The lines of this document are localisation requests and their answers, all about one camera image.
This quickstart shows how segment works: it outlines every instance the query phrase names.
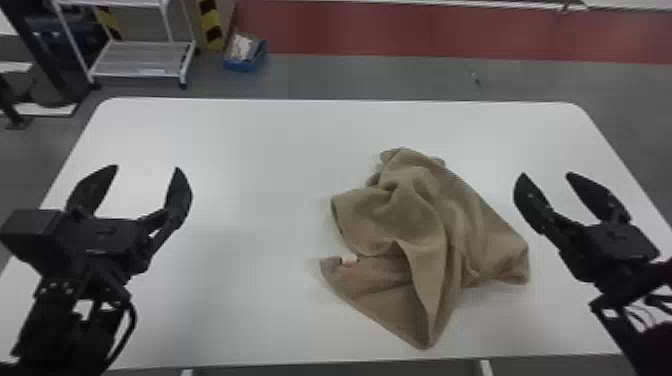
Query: gray floor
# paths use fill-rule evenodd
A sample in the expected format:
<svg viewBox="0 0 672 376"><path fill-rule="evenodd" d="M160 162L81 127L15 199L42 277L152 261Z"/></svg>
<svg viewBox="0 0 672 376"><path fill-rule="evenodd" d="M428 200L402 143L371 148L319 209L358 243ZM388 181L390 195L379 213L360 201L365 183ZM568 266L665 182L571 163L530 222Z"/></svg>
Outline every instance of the gray floor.
<svg viewBox="0 0 672 376"><path fill-rule="evenodd" d="M482 87L470 77L480 76ZM96 106L117 96L217 98L567 101L584 108L652 198L672 219L672 67L632 64L409 57L273 55L257 74L220 68L211 55L194 62L190 89L173 80L114 80L92 92L73 118L37 118L24 132L0 130L0 221L37 207ZM0 265L4 264L0 249ZM289 367L294 373L370 374L424 367L423 374L469 374L464 362ZM498 359L497 376L632 375L620 357ZM275 373L278 367L204 370L199 374ZM142 371L143 376L177 371Z"/></svg>

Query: white shelf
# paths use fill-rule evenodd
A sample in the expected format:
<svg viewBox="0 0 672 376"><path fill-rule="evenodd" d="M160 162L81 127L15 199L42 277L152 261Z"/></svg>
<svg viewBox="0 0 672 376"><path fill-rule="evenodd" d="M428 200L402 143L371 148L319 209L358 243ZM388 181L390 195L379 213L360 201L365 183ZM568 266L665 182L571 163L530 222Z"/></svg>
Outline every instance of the white shelf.
<svg viewBox="0 0 672 376"><path fill-rule="evenodd" d="M187 70L196 52L196 38L185 1L181 0L180 5L182 6L182 13L189 29L190 40L188 42L177 42L173 38L167 10L171 0L53 0L53 4L79 65L82 67L91 85L97 85L94 78L100 76L177 77L180 88L186 89ZM103 23L103 28L109 40L105 48L98 55L96 62L89 67L86 61L84 61L82 52L77 46L77 41L63 14L62 6L64 5L157 8L161 13L163 25L166 28L168 41L117 41L114 40L110 30Z"/></svg>
<svg viewBox="0 0 672 376"><path fill-rule="evenodd" d="M193 42L110 41L91 67L93 76L179 77Z"/></svg>
<svg viewBox="0 0 672 376"><path fill-rule="evenodd" d="M93 7L159 8L171 0L56 0L61 5L86 5Z"/></svg>

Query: small white object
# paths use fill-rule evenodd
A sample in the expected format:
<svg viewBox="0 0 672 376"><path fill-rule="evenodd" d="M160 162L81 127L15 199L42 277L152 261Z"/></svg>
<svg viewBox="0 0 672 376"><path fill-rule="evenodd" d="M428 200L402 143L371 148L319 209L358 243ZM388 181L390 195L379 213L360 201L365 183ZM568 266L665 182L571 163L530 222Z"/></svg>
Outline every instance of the small white object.
<svg viewBox="0 0 672 376"><path fill-rule="evenodd" d="M354 253L351 253L351 254L345 255L345 256L341 256L341 264L343 264L343 265L356 264L357 261L359 261L359 258Z"/></svg>

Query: crumpled cloth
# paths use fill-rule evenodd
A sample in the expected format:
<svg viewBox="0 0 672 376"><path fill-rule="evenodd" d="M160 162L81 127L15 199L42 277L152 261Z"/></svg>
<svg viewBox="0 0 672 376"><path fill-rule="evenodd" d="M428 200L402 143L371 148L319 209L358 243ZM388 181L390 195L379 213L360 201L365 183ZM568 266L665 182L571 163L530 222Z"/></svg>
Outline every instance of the crumpled cloth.
<svg viewBox="0 0 672 376"><path fill-rule="evenodd" d="M320 269L354 308L427 349L464 288L528 281L527 243L444 161L405 148L380 158L365 188L331 200L358 260L330 257Z"/></svg>

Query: black stand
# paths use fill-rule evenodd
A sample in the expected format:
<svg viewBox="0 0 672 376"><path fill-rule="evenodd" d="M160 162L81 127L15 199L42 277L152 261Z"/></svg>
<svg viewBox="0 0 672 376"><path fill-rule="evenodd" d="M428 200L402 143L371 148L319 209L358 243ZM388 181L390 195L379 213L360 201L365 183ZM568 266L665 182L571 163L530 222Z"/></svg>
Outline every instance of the black stand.
<svg viewBox="0 0 672 376"><path fill-rule="evenodd" d="M9 118L5 129L24 130L33 120L31 117L21 116L14 108L14 93L9 83L0 74L0 109Z"/></svg>
<svg viewBox="0 0 672 376"><path fill-rule="evenodd" d="M69 103L81 102L88 93L77 93L65 82L58 62L42 48L40 42L33 36L33 31L30 29L28 22L26 22L26 15L22 12L22 2L17 0L0 0L0 9L2 9L7 20L12 24L14 30L16 30L25 43L26 48L33 55L35 63L42 69L63 99Z"/></svg>

